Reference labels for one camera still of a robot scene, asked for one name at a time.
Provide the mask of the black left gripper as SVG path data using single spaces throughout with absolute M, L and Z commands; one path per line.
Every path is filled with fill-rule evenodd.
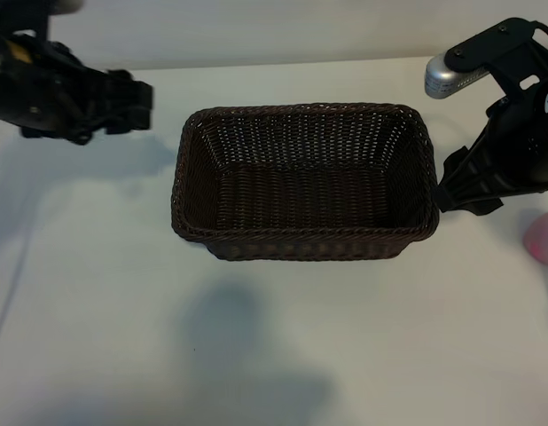
M 150 129 L 153 87 L 126 70 L 84 66 L 62 43 L 0 37 L 0 121 L 25 138 L 89 142 L 93 133 Z

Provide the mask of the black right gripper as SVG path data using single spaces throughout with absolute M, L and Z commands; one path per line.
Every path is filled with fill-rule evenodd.
M 437 186 L 442 213 L 486 216 L 504 206 L 491 195 L 548 191 L 548 79 L 520 99 L 500 99 L 487 116 L 480 148 L 460 148 L 443 163 Z

